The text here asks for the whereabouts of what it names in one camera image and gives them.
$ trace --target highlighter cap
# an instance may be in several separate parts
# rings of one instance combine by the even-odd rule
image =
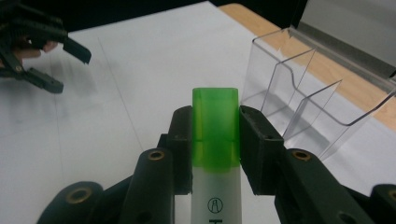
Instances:
[[[192,91],[192,166],[228,172],[239,166],[238,89]]]

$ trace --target green highlighter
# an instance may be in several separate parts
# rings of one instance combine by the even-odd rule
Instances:
[[[238,108],[238,89],[192,91],[192,224],[242,222]]]

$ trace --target transparent plastic holder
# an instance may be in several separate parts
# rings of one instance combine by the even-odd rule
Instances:
[[[260,110],[286,148],[325,160],[368,119],[396,130],[395,92],[391,81],[288,28],[253,40],[241,105]]]

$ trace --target brass screw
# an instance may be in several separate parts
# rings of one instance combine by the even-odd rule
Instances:
[[[391,189],[388,194],[393,201],[396,201],[396,189]]]
[[[17,66],[15,67],[15,71],[17,71],[17,72],[21,72],[21,71],[22,71],[22,67],[21,67],[21,66],[19,66],[19,65],[17,65]]]
[[[88,187],[76,188],[66,196],[66,201],[71,204],[83,203],[92,195],[92,189]]]
[[[165,157],[165,153],[162,151],[152,151],[148,154],[148,159],[151,161],[160,161]]]
[[[304,152],[304,151],[293,151],[293,156],[294,158],[296,158],[297,160],[300,161],[309,161],[311,160],[311,155],[309,155],[308,153]]]

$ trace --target acrylic divider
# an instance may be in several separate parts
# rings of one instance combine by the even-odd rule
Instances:
[[[253,40],[241,105],[260,110],[287,148],[325,160],[366,120],[387,111],[395,92],[390,81],[288,28]]]

